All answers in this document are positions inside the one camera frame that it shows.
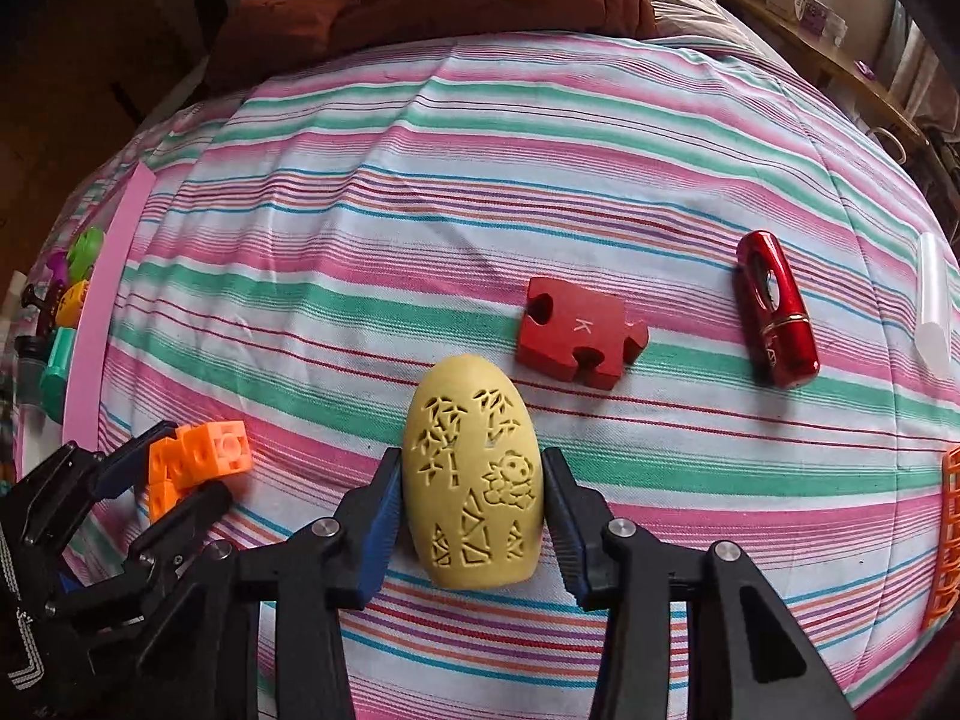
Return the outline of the yellow carved oval block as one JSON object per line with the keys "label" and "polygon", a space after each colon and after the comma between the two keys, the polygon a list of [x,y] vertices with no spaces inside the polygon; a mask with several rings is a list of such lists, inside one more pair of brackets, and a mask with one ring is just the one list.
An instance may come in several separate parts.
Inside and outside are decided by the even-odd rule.
{"label": "yellow carved oval block", "polygon": [[443,589],[498,589],[534,575],[544,472],[523,397],[482,356],[435,364],[410,401],[402,481],[413,546]]}

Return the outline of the orange cube block cluster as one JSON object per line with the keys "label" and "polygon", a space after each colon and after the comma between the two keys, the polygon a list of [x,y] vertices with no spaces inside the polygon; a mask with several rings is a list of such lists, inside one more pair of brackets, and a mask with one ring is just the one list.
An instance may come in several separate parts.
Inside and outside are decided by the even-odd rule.
{"label": "orange cube block cluster", "polygon": [[247,473],[254,465],[242,421],[178,427],[149,446],[146,504],[158,522],[205,481]]}

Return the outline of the teal green flanged cylinder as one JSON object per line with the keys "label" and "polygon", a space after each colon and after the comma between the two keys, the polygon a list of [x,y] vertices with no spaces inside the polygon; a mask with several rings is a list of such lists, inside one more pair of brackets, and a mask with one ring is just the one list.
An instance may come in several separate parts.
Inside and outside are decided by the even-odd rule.
{"label": "teal green flanged cylinder", "polygon": [[44,415],[52,419],[55,424],[64,421],[68,374],[70,374],[75,340],[75,328],[59,327],[55,330],[50,355],[39,380],[41,408]]}

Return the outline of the wooden side table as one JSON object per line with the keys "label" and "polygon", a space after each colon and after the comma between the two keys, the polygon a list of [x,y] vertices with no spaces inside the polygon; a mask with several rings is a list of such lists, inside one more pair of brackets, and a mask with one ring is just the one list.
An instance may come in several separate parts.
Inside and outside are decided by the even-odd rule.
{"label": "wooden side table", "polygon": [[820,89],[835,82],[853,98],[857,112],[867,124],[878,125],[895,135],[907,154],[928,148],[921,128],[908,119],[903,107],[879,83],[867,78],[843,50],[815,37],[793,21],[784,20],[758,0],[718,0],[742,21],[757,21],[788,46],[788,60],[799,75]]}

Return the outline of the black grey cylinder jar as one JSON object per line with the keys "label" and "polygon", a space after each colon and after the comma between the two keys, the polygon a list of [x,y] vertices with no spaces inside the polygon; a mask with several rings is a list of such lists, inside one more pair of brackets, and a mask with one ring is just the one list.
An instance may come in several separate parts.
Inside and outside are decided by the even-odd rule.
{"label": "black grey cylinder jar", "polygon": [[14,398],[20,405],[41,405],[41,377],[47,367],[52,341],[37,335],[14,339]]}

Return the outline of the yellow orange small block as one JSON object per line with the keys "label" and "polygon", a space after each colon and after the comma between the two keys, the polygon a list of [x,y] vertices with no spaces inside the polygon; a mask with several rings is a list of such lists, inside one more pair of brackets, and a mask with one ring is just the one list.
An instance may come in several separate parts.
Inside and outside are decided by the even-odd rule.
{"label": "yellow orange small block", "polygon": [[82,318],[83,307],[85,307],[86,294],[88,294],[89,281],[82,280],[72,284],[60,298],[55,310],[55,325],[57,327],[76,328]]}

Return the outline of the striped grey pillow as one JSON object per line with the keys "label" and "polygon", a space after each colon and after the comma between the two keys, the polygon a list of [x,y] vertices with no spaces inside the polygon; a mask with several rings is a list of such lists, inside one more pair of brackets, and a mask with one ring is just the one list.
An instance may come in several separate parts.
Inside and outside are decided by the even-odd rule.
{"label": "striped grey pillow", "polygon": [[708,37],[747,50],[763,47],[758,36],[718,0],[651,0],[661,37]]}

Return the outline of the brown rust duvet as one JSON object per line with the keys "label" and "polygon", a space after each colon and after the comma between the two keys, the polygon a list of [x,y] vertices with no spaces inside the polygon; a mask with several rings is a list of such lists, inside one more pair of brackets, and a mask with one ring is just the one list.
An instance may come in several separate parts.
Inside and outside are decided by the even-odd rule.
{"label": "brown rust duvet", "polygon": [[513,31],[649,39],[651,0],[241,0],[206,64],[226,94],[373,47]]}

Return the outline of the red metallic capsule case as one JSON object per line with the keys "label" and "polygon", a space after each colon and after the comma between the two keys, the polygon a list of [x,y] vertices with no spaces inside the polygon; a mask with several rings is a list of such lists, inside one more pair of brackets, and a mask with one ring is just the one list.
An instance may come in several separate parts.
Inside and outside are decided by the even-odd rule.
{"label": "red metallic capsule case", "polygon": [[755,377],[779,388],[812,382],[820,371],[814,327],[781,242],[747,232],[736,255],[734,291]]}

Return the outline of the green and white round toy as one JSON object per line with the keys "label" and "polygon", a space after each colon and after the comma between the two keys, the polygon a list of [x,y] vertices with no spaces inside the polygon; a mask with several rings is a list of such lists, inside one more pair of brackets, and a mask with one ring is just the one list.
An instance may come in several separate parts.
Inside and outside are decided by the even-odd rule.
{"label": "green and white round toy", "polygon": [[67,250],[67,277],[70,284],[91,277],[105,238],[106,234],[96,226],[88,226],[76,236]]}

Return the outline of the purple flanged cup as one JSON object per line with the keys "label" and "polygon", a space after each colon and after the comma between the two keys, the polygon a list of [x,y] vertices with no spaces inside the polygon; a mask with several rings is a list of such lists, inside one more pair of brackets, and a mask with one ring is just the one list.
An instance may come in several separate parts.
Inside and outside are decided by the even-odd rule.
{"label": "purple flanged cup", "polygon": [[65,250],[54,250],[47,257],[46,268],[50,271],[50,282],[60,288],[68,286],[68,254]]}

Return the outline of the white translucent tube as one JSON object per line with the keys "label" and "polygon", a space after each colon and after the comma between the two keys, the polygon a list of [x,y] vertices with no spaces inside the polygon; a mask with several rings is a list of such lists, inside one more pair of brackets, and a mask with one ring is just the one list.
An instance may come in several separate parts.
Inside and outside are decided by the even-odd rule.
{"label": "white translucent tube", "polygon": [[940,380],[952,377],[949,278],[934,232],[918,239],[918,286],[914,346],[929,372]]}

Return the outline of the orange plastic rack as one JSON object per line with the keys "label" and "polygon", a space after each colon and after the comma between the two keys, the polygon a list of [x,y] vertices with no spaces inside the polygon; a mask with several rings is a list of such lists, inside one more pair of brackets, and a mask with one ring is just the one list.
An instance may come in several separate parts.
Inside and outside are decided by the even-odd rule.
{"label": "orange plastic rack", "polygon": [[953,447],[942,457],[942,500],[940,501],[939,541],[935,551],[932,590],[924,610],[923,629],[932,628],[949,617],[958,603],[960,583],[960,449]]}

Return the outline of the purple small box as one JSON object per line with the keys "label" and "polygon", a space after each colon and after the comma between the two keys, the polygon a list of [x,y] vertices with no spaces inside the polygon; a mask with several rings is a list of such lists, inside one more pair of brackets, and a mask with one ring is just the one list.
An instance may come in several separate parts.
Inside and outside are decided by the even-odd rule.
{"label": "purple small box", "polygon": [[804,7],[799,16],[799,26],[812,36],[820,37],[825,31],[832,9],[822,0],[804,0]]}

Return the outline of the red puzzle piece block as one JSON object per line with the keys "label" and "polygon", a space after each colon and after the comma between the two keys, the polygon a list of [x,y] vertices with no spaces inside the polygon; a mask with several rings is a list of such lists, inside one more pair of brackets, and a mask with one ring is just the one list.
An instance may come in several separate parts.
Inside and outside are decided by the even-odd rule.
{"label": "red puzzle piece block", "polygon": [[532,371],[608,392],[648,343],[646,323],[630,322],[619,296],[560,278],[529,281],[516,359]]}

